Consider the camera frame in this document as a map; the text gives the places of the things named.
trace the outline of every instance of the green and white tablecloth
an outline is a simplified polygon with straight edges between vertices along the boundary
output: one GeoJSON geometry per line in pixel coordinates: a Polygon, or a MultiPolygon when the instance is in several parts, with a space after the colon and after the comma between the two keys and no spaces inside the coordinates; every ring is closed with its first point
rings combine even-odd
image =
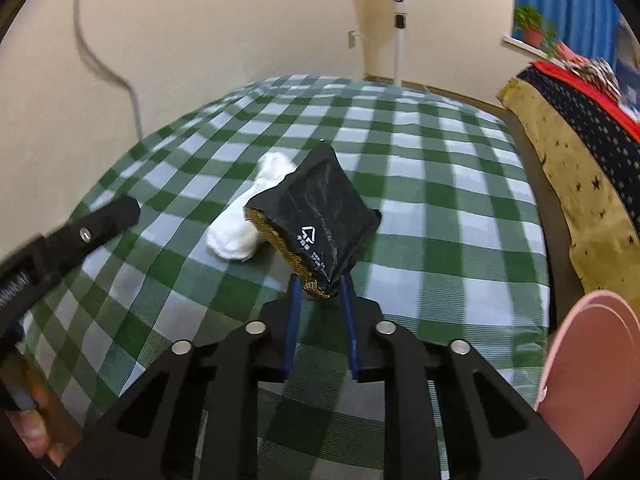
{"type": "MultiPolygon", "coordinates": [[[[352,272],[357,293],[421,338],[466,338],[533,402],[546,349],[546,256],[505,125],[425,92],[290,76],[248,85],[148,136],[74,212],[121,194],[142,206],[137,226],[25,320],[24,351],[81,424],[172,341],[217,341],[285,290],[290,269],[272,248],[229,263],[207,250],[204,233],[251,185],[263,153],[299,164],[323,139],[382,212],[352,272]]],[[[260,478],[380,477],[383,387],[353,383],[344,349],[339,312],[305,300],[292,378],[260,389],[260,478]]]]}

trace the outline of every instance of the fan pole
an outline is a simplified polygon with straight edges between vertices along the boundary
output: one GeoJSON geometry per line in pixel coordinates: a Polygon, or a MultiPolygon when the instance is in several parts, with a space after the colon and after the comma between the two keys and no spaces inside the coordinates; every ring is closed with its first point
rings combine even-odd
{"type": "Polygon", "coordinates": [[[394,85],[402,86],[400,69],[404,54],[404,33],[406,30],[406,0],[394,0],[394,27],[396,28],[396,54],[394,56],[394,85]]]}

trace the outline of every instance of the potted plant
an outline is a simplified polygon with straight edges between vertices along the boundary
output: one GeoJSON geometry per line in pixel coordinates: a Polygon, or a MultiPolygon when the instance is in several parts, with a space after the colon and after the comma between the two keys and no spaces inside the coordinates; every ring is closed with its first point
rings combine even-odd
{"type": "Polygon", "coordinates": [[[524,42],[539,48],[548,56],[556,52],[556,24],[545,19],[535,7],[517,6],[513,9],[513,31],[521,30],[524,42]]]}

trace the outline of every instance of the window sill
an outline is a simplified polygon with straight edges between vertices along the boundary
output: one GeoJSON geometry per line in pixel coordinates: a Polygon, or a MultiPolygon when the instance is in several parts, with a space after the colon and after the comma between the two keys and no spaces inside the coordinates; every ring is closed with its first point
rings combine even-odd
{"type": "Polygon", "coordinates": [[[540,59],[543,59],[544,61],[549,61],[549,62],[553,63],[554,65],[558,65],[559,67],[564,68],[562,66],[562,63],[560,63],[557,59],[555,59],[555,58],[549,59],[546,56],[546,54],[544,52],[542,52],[540,49],[537,49],[534,46],[528,45],[528,44],[524,43],[523,41],[516,40],[515,38],[512,38],[511,36],[507,36],[506,34],[502,37],[502,41],[504,43],[510,44],[511,46],[519,48],[521,50],[526,50],[530,54],[533,54],[535,57],[539,57],[540,59]]]}

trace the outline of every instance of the rolled white cloth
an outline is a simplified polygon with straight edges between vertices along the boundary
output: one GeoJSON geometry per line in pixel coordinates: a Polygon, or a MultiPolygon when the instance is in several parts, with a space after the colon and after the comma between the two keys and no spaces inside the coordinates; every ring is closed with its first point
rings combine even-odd
{"type": "Polygon", "coordinates": [[[254,225],[244,219],[248,200],[270,187],[296,169],[296,165],[283,153],[267,152],[258,160],[258,176],[248,191],[236,198],[207,228],[207,247],[225,260],[247,260],[264,239],[254,225]]]}

